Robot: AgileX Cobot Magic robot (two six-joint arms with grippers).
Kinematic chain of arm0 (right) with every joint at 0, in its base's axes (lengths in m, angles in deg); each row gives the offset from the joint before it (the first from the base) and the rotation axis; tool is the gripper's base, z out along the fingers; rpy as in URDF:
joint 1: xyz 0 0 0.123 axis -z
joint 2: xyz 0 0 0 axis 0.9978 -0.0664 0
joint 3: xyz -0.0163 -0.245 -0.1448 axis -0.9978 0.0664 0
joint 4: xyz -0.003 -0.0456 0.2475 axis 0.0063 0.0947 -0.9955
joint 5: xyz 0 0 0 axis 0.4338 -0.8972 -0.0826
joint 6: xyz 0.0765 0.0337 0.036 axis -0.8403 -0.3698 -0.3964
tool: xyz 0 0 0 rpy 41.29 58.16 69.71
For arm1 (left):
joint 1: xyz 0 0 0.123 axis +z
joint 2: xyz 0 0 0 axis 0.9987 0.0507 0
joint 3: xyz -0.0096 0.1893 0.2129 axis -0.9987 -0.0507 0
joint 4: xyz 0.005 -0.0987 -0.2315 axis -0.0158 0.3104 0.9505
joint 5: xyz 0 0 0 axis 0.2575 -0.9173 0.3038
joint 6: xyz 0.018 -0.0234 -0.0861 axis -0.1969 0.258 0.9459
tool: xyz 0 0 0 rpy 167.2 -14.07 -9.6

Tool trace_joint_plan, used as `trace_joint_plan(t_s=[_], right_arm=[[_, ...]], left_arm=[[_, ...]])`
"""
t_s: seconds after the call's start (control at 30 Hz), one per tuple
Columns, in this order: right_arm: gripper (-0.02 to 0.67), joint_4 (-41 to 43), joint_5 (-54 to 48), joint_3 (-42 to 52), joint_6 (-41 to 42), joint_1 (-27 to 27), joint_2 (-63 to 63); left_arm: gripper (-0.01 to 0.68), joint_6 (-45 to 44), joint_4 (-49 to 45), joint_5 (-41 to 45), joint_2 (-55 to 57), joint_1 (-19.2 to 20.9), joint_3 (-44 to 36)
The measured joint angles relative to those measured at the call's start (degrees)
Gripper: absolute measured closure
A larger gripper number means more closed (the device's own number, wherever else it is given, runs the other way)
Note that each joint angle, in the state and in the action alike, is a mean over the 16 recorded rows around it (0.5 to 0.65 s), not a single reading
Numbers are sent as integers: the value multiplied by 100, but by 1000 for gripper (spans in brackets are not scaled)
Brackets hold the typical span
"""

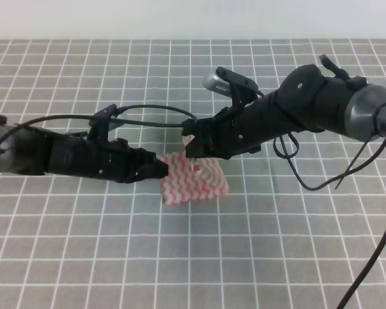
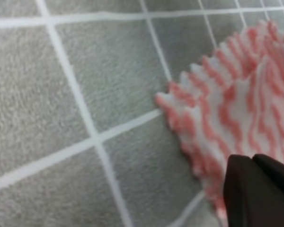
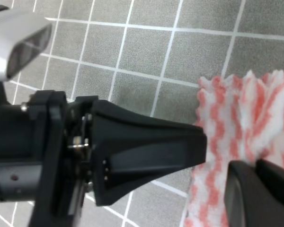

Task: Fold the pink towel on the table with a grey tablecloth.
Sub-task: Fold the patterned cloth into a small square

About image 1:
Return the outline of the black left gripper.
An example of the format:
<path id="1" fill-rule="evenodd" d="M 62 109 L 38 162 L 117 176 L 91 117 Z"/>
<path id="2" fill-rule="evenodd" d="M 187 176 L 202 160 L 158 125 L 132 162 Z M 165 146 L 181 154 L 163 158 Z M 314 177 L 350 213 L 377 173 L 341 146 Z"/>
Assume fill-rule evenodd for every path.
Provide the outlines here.
<path id="1" fill-rule="evenodd" d="M 64 136 L 52 141 L 51 173 L 133 183 L 162 179 L 169 175 L 169 166 L 155 153 L 132 148 L 121 138 L 101 141 Z"/>

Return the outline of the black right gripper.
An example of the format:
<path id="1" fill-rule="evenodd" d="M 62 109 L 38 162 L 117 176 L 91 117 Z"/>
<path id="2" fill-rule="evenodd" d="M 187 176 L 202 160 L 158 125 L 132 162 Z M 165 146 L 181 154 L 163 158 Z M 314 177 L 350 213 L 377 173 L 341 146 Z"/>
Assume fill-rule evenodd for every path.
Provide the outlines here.
<path id="1" fill-rule="evenodd" d="M 181 135 L 185 136 L 186 157 L 228 160 L 261 151 L 261 143 L 245 143 L 239 129 L 239 112 L 232 107 L 225 107 L 210 118 L 183 121 Z"/>

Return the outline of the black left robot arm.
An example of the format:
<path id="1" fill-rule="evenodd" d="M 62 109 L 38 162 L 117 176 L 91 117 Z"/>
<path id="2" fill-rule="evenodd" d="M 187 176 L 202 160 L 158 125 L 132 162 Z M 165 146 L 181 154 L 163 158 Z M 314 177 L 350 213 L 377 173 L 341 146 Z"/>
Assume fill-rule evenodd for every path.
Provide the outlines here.
<path id="1" fill-rule="evenodd" d="M 109 140 L 109 132 L 123 124 L 116 111 L 103 110 L 93 116 L 64 115 L 65 119 L 88 120 L 85 133 L 56 133 L 39 128 L 41 117 L 9 125 L 0 115 L 0 173 L 21 176 L 59 174 L 117 183 L 161 179 L 169 167 L 156 154 L 132 148 L 123 138 Z"/>

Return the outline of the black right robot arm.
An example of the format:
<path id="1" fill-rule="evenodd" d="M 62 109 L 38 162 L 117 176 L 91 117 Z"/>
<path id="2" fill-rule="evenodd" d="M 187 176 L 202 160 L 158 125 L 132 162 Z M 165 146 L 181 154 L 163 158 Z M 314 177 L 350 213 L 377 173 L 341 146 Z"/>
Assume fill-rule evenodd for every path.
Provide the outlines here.
<path id="1" fill-rule="evenodd" d="M 350 77 L 326 56 L 320 60 L 332 77 L 314 64 L 303 65 L 266 95 L 252 79 L 216 68 L 204 87 L 230 97 L 232 105 L 213 117 L 183 122 L 183 136 L 191 137 L 186 156 L 227 160 L 302 131 L 330 131 L 359 142 L 386 138 L 386 88 Z"/>

